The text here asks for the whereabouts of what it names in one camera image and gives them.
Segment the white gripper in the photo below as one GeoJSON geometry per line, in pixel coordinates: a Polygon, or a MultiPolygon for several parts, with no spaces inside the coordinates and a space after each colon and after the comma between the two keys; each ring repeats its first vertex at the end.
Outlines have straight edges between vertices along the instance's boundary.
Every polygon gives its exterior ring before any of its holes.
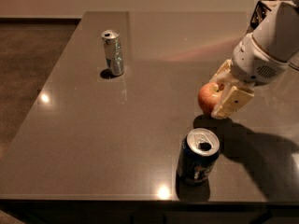
{"type": "MultiPolygon", "coordinates": [[[[228,84],[233,81],[233,74],[241,81],[254,82],[257,86],[265,85],[285,72],[287,65],[287,63],[280,62],[266,54],[256,44],[253,33],[249,33],[235,47],[232,60],[226,60],[210,81],[228,84]]],[[[246,105],[253,97],[253,89],[227,85],[221,92],[221,98],[215,104],[211,117],[226,119],[246,105]]]]}

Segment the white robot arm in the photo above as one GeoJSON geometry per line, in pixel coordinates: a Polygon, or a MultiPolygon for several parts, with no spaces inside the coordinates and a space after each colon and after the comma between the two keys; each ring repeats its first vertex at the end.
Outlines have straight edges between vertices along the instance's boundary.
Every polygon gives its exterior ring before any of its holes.
{"type": "Polygon", "coordinates": [[[299,50],[299,0],[280,0],[237,44],[211,79],[223,86],[211,111],[226,119],[254,97],[254,88],[272,82],[299,50]]]}

